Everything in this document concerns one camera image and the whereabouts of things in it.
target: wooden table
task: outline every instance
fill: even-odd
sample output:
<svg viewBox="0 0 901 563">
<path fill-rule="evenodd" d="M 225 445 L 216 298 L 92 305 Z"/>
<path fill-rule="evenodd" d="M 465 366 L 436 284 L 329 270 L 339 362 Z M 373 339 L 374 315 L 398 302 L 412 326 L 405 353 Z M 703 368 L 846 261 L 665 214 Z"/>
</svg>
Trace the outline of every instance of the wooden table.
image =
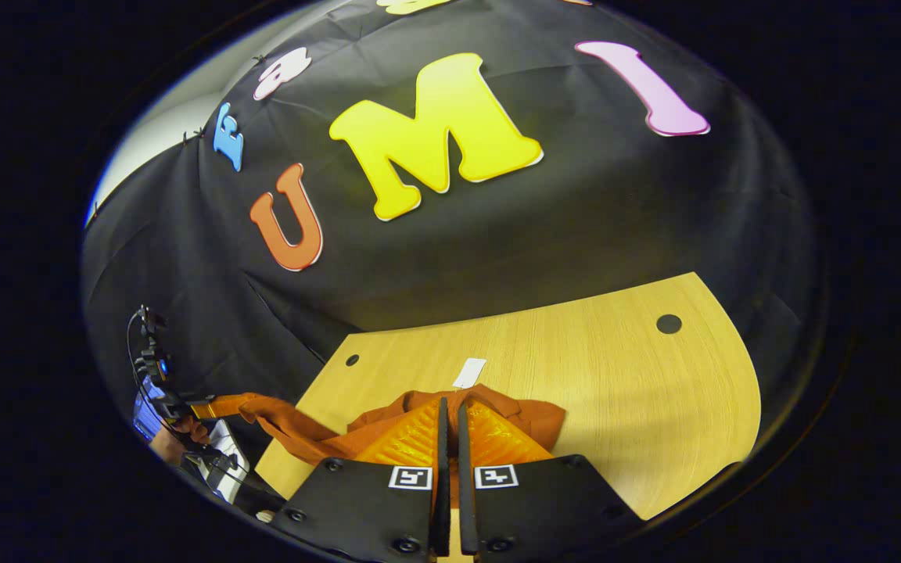
<svg viewBox="0 0 901 563">
<path fill-rule="evenodd" d="M 678 332 L 658 328 L 667 314 L 682 321 Z M 360 360 L 347 366 L 354 354 Z M 453 391 L 469 357 L 487 360 L 479 377 L 486 387 L 564 407 L 551 453 L 585 455 L 644 519 L 744 460 L 756 441 L 753 364 L 696 274 L 494 317 L 350 335 L 297 407 L 341 434 L 409 389 Z M 311 470 L 276 442 L 257 464 L 285 498 Z M 453 521 L 451 553 L 460 553 L 455 514 Z M 447 560 L 471 561 L 458 558 Z"/>
</svg>

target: person's hand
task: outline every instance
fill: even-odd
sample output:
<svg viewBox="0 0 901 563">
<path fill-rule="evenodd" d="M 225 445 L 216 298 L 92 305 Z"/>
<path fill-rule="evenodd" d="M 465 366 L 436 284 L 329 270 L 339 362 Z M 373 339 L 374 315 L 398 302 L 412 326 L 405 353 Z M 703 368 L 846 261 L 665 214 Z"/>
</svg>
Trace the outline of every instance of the person's hand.
<svg viewBox="0 0 901 563">
<path fill-rule="evenodd" d="M 204 428 L 204 425 L 200 424 L 200 421 L 194 420 L 193 417 L 186 417 L 172 425 L 172 428 L 178 432 L 186 432 L 190 435 L 190 439 L 197 444 L 210 444 L 207 428 Z M 179 464 L 183 454 L 186 453 L 186 446 L 173 436 L 172 432 L 166 430 L 165 425 L 161 425 L 148 446 L 158 457 L 162 457 L 162 461 L 169 464 Z"/>
</svg>

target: letter m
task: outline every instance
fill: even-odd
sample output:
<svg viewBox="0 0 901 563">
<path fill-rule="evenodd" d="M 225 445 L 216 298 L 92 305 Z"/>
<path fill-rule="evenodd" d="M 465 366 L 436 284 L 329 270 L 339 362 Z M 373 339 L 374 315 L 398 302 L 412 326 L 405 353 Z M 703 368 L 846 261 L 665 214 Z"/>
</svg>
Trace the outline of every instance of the letter m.
<svg viewBox="0 0 901 563">
<path fill-rule="evenodd" d="M 369 100 L 355 103 L 332 122 L 329 136 L 350 144 L 378 196 L 382 221 L 419 207 L 422 196 L 404 185 L 391 163 L 426 187 L 444 193 L 451 186 L 447 133 L 461 147 L 461 177 L 480 182 L 539 163 L 540 143 L 525 138 L 490 91 L 475 53 L 433 61 L 415 82 L 415 118 Z"/>
</svg>

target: pink letter i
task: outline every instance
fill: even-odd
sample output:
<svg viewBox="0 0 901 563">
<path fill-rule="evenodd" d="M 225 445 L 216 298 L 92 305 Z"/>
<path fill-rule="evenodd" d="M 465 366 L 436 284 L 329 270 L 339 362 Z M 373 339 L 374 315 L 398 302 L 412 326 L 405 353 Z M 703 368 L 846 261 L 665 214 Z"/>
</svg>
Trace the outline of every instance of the pink letter i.
<svg viewBox="0 0 901 563">
<path fill-rule="evenodd" d="M 652 131 L 669 138 L 675 135 L 704 135 L 711 131 L 707 119 L 694 111 L 658 74 L 641 60 L 639 52 L 620 43 L 584 41 L 576 50 L 600 57 L 621 75 L 648 108 L 644 122 Z"/>
</svg>

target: black cloth backdrop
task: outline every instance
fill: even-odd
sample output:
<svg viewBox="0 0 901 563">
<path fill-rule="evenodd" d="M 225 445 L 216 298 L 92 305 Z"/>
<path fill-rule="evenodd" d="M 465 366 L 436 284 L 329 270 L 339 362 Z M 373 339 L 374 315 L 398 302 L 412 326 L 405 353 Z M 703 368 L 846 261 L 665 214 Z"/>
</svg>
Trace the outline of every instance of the black cloth backdrop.
<svg viewBox="0 0 901 563">
<path fill-rule="evenodd" d="M 587 40 L 634 47 L 711 131 L 650 131 L 626 82 L 573 49 Z M 311 66 L 254 100 L 266 65 L 297 47 Z M 399 169 L 421 186 L 422 205 L 379 221 L 364 171 L 329 125 L 365 99 L 412 117 L 419 69 L 462 52 L 483 58 L 491 91 L 544 158 L 471 183 L 458 175 L 451 139 L 450 189 L 439 195 Z M 168 318 L 165 345 L 186 388 L 296 402 L 350 332 L 503 314 L 689 271 L 746 342 L 761 429 L 784 413 L 788 361 L 819 274 L 812 213 L 786 149 L 704 62 L 603 6 L 559 0 L 454 0 L 407 16 L 372 0 L 330 2 L 266 55 L 223 100 L 245 139 L 240 172 L 212 150 L 212 108 L 205 138 L 133 172 L 86 228 L 90 343 L 128 417 L 135 385 L 124 331 L 141 303 Z M 294 163 L 325 240 L 300 272 L 275 263 L 249 219 Z M 281 195 L 275 213 L 300 239 Z M 258 425 L 235 419 L 249 448 L 268 443 Z"/>
</svg>

